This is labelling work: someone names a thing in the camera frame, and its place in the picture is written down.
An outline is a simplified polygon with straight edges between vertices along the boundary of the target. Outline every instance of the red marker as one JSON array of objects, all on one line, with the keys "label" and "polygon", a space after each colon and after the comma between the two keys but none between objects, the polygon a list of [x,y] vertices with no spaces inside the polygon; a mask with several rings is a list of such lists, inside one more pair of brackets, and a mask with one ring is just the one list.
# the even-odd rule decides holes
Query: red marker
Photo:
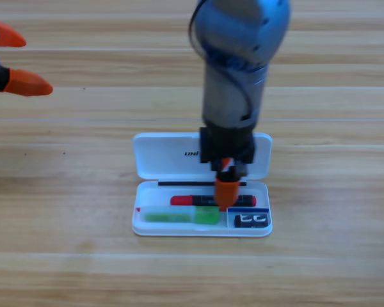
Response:
[{"label": "red marker", "polygon": [[[188,195],[174,196],[171,198],[173,206],[216,206],[213,196]],[[252,195],[240,195],[234,204],[234,207],[255,207],[256,197]]]}]

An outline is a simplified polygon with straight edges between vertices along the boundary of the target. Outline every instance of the green marker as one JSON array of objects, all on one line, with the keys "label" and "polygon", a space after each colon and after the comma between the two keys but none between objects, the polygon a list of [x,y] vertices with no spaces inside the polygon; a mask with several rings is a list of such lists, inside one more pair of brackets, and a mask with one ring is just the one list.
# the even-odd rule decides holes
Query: green marker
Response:
[{"label": "green marker", "polygon": [[218,224],[219,207],[148,206],[139,209],[141,219],[154,223]]}]

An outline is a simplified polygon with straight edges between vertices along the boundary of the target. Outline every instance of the white plastic case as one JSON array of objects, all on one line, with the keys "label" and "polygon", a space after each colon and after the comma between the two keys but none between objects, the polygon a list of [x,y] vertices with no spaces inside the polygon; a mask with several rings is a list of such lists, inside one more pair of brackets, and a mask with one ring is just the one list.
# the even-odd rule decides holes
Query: white plastic case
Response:
[{"label": "white plastic case", "polygon": [[[268,188],[259,181],[269,171],[272,139],[255,133],[255,158],[248,165],[247,181],[243,181],[239,194],[256,196],[256,207],[229,208],[221,212],[216,225],[193,223],[151,223],[143,221],[136,210],[144,206],[170,206],[172,196],[213,195],[215,172],[210,164],[199,161],[199,133],[142,133],[133,139],[138,175],[150,180],[141,183],[136,193],[132,229],[138,235],[148,236],[210,236],[210,237],[263,237],[273,229]],[[235,228],[234,216],[240,210],[267,212],[269,224],[264,228]]]}]

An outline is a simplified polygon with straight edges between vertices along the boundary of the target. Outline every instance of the orange object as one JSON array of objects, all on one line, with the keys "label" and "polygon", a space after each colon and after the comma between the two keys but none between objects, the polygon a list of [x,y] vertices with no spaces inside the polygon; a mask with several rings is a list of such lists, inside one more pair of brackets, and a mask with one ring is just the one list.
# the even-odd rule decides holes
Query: orange object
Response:
[{"label": "orange object", "polygon": [[0,21],[0,47],[23,47],[24,37],[8,24]]},{"label": "orange object", "polygon": [[231,158],[224,158],[224,159],[222,159],[222,170],[225,169],[228,166],[230,160],[231,160]]},{"label": "orange object", "polygon": [[215,202],[221,211],[233,206],[239,196],[240,182],[222,182],[217,177],[215,180]]},{"label": "orange object", "polygon": [[22,96],[44,96],[52,93],[52,86],[38,74],[10,69],[10,80],[3,92]]}]

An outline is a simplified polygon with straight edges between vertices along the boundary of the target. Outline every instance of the tabletop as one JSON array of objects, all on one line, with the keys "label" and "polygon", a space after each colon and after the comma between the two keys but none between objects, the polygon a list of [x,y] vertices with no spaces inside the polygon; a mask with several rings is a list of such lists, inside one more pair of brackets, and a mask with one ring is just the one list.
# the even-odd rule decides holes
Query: tabletop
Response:
[{"label": "tabletop", "polygon": [[0,94],[0,307],[384,306],[384,0],[293,0],[256,131],[274,139],[262,239],[131,230],[132,137],[198,131],[192,0],[0,0],[24,34]]}]

